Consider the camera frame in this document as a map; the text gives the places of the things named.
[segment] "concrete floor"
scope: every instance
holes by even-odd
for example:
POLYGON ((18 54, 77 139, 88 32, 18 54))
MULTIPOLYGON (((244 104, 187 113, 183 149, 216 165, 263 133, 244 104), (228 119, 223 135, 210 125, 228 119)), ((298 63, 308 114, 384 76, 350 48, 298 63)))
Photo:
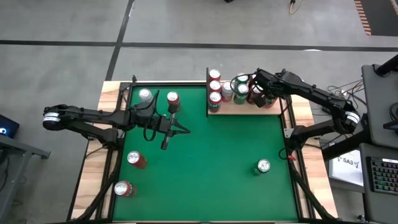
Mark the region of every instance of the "concrete floor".
MULTIPOLYGON (((3 0, 0 40, 115 42, 127 2, 3 0)), ((294 16, 288 6, 288 0, 136 0, 124 42, 398 46, 398 37, 364 33, 353 0, 306 0, 294 16)), ((113 47, 0 45, 0 113, 21 124, 18 140, 52 152, 47 161, 32 160, 18 195, 24 204, 14 208, 10 223, 66 219, 87 141, 70 131, 46 131, 42 110, 60 103, 96 108, 112 52, 113 47)), ((113 80, 133 74, 139 80, 203 80, 206 67, 231 78, 261 67, 286 68, 326 88, 358 80, 362 65, 394 54, 123 47, 113 80)), ((333 195, 341 218, 354 220, 363 212, 361 195, 340 189, 333 195)))

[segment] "black floor stripe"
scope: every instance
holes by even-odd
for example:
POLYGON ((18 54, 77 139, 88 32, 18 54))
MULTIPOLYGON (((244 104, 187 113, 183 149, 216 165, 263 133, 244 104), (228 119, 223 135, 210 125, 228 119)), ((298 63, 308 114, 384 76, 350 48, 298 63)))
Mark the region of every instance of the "black floor stripe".
POLYGON ((40 45, 40 46, 114 47, 114 46, 116 46, 116 42, 42 41, 42 40, 0 40, 0 45, 40 45))
POLYGON ((398 47, 338 47, 311 45, 257 45, 257 44, 181 44, 126 42, 121 47, 159 49, 240 49, 240 50, 322 50, 338 52, 398 52, 398 47))
POLYGON ((108 71, 106 72, 105 81, 111 81, 112 80, 114 68, 116 66, 116 62, 118 61, 118 57, 119 57, 120 47, 122 45, 124 34, 126 33, 127 23, 129 22, 129 19, 130 19, 130 12, 132 10, 132 4, 133 3, 134 3, 134 0, 129 0, 129 2, 127 4, 126 12, 124 12, 122 26, 120 27, 118 39, 117 39, 116 46, 115 46, 115 48, 113 50, 113 53, 112 53, 112 57, 111 57, 111 61, 109 63, 108 71))

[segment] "wooden table frame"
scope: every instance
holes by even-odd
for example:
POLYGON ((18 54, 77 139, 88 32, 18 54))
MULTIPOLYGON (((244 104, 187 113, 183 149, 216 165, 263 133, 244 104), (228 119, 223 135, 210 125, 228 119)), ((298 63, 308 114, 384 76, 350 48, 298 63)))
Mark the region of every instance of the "wooden table frame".
MULTIPOLYGON (((123 110, 126 106, 125 102, 118 97, 119 92, 125 89, 130 82, 104 82, 101 97, 99 99, 98 110, 114 111, 116 108, 123 110)), ((205 86, 206 81, 170 81, 170 82, 137 82, 141 86, 159 86, 159 85, 186 85, 191 86, 205 86)), ((130 95, 125 91, 123 94, 127 98, 127 104, 131 102, 130 95)), ((308 100, 299 96, 292 96, 287 101, 281 100, 280 107, 288 109, 281 114, 284 128, 293 128, 295 125, 313 125, 312 112, 308 100)), ((106 125, 96 125, 101 128, 108 128, 106 125)), ((309 139, 307 143, 318 145, 318 141, 309 139)), ((91 141, 88 143, 86 153, 90 153, 101 144, 98 141, 91 141)), ((331 193, 328 176, 325 169, 325 164, 322 158, 322 152, 315 147, 305 146, 302 151, 294 155, 298 161, 295 163, 297 170, 300 171, 304 181, 307 181, 311 191, 317 197, 319 202, 325 209, 337 217, 333 195, 331 193)), ((75 193, 71 203, 70 211, 67 220, 79 217, 85 209, 89 206, 96 194, 100 191, 104 181, 109 177, 109 173, 114 169, 117 159, 121 159, 121 153, 117 151, 100 150, 89 158, 83 160, 81 172, 76 184, 75 193)), ((308 204, 301 188, 292 181, 292 186, 295 195, 297 215, 301 218, 319 218, 319 215, 313 212, 313 208, 308 204)), ((97 209, 96 214, 91 218, 103 218, 113 216, 113 206, 115 196, 112 187, 108 189, 103 203, 101 203, 100 210, 97 209)))

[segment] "green felt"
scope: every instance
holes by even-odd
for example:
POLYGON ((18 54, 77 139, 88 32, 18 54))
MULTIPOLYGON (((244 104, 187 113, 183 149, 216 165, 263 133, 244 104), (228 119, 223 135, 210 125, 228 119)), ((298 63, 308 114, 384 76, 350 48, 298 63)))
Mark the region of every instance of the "green felt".
MULTIPOLYGON (((177 119, 192 133, 174 136, 166 151, 160 149, 163 134, 147 142, 141 128, 127 133, 120 180, 136 185, 137 194, 116 199, 115 221, 297 220, 288 165, 278 158, 284 142, 277 116, 206 118, 205 88, 149 89, 160 90, 161 114, 167 93, 180 95, 177 119), (133 150, 147 159, 144 170, 128 164, 133 150), (250 168, 262 158, 271 169, 255 177, 250 168)), ((135 88, 133 104, 138 99, 135 88)))

